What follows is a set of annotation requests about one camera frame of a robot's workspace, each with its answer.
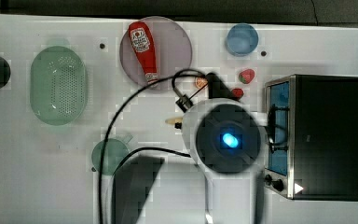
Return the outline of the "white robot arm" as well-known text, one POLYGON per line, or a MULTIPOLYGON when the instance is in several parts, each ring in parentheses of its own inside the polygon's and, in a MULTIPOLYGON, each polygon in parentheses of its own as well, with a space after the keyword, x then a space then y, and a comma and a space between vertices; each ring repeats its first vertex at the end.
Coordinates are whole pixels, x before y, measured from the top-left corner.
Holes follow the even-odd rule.
POLYGON ((208 98, 184 109, 176 124, 186 152, 205 178, 207 224, 262 224, 264 127, 215 73, 208 98))

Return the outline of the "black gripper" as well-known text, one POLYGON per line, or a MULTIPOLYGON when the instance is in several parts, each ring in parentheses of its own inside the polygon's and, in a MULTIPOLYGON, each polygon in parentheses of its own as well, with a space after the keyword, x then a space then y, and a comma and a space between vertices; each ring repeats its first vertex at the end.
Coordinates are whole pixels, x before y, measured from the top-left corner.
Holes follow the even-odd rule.
POLYGON ((238 100, 216 73, 208 73, 205 78, 208 82, 209 99, 226 98, 234 101, 238 100))

